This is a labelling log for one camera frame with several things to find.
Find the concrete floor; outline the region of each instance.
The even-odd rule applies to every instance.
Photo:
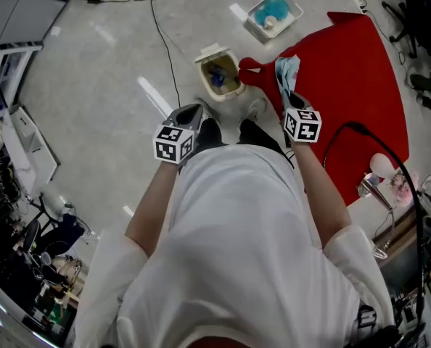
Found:
[[[253,57],[267,62],[309,33],[331,25],[328,11],[358,12],[354,0],[295,0],[304,15],[264,46],[229,8],[236,3],[247,11],[259,1],[155,2],[182,104],[192,102],[195,95],[208,99],[193,64],[200,49],[217,42],[229,46],[239,59]],[[385,1],[397,4],[400,0]],[[391,35],[401,29],[381,8],[381,0],[367,2],[383,32]],[[57,36],[47,36],[20,99],[62,163],[47,187],[51,200],[59,204],[62,196],[72,202],[96,232],[88,237],[91,241],[79,241],[75,246],[89,263],[97,234],[111,226],[125,230],[130,217],[123,208],[135,209],[157,168],[152,134],[163,117],[138,79],[145,78],[172,108],[177,107],[176,93],[149,1],[95,6],[72,0],[55,25],[61,30]],[[382,40],[393,63],[406,114],[410,146],[407,166],[423,179],[431,173],[431,112],[415,102],[415,92],[404,85],[405,70],[396,50]],[[405,49],[405,40],[401,45]],[[425,63],[407,59],[405,66],[415,65],[423,72],[430,66],[430,62]],[[242,98],[220,109],[225,141],[234,139],[239,110],[259,95],[259,91],[249,89]],[[261,126],[282,140],[272,109]],[[369,237],[385,219],[384,209],[372,198],[355,202],[350,212]]]

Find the white trash bin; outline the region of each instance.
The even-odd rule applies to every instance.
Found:
[[[245,91],[245,85],[238,78],[238,59],[227,47],[217,43],[201,49],[201,55],[194,60],[201,80],[210,97],[216,102],[224,102]],[[229,76],[225,77],[222,86],[212,84],[210,69],[219,66]]]

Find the open lid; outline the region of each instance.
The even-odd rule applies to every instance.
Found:
[[[221,57],[229,50],[230,48],[228,46],[220,47],[218,43],[215,43],[207,48],[201,49],[201,55],[194,60],[194,63],[206,62]]]

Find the white shirt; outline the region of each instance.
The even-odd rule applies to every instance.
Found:
[[[393,323],[364,232],[313,247],[292,168],[258,146],[191,158],[175,187],[171,229],[148,259],[101,235],[81,295],[77,347],[185,348],[205,336],[249,347],[344,347],[359,302]]]

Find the red mat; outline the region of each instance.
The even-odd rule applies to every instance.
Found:
[[[401,96],[374,23],[362,14],[329,12],[328,16],[334,23],[332,27],[310,34],[279,55],[299,56],[295,91],[320,111],[321,134],[312,149],[322,161],[334,132],[343,123],[355,120],[366,125],[406,161],[409,145]],[[275,61],[262,65],[244,58],[239,68],[239,79],[261,88],[282,117]],[[364,173],[370,172],[369,161],[377,152],[384,153],[370,138],[348,129],[332,145],[327,172],[347,205],[358,199],[356,187]]]

